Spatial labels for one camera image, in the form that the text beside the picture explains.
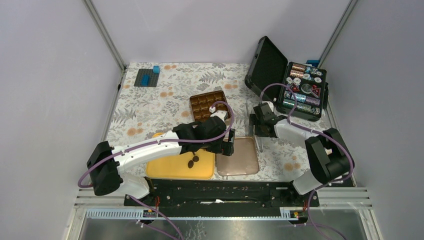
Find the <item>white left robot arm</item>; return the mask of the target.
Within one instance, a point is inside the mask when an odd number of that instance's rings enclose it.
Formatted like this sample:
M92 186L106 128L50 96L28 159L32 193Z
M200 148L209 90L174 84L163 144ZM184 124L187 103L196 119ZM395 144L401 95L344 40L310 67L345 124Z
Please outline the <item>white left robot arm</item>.
M97 144L88 161L84 177L91 180L95 196L121 193L135 197L148 206L155 192L144 178L133 178L127 171L133 167L164 157L195 153L231 156L234 153L235 129L226 125L224 117L213 114L204 122L181 123L151 139L113 148L108 141Z

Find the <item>white handled metal tongs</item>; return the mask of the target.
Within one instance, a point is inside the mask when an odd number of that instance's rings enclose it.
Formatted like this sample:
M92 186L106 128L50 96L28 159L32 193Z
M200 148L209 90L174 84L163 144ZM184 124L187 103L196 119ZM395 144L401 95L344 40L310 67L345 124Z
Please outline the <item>white handled metal tongs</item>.
M248 125L247 125L248 136L254 138L257 150L260 153L262 153L263 142L262 142L262 139L255 134L255 127L256 127L256 115L253 113L250 113L248 116Z

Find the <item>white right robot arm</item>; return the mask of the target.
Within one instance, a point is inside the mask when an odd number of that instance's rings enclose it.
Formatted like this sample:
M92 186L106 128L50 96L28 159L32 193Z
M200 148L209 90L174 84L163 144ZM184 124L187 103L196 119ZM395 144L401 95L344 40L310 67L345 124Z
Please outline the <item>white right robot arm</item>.
M286 198L291 205L301 205L312 190L345 173L352 173L354 160L337 129L313 130L292 122L284 115L276 115L273 110L274 105L268 101L253 108L254 134L284 139L306 149L309 162L309 170L290 182Z

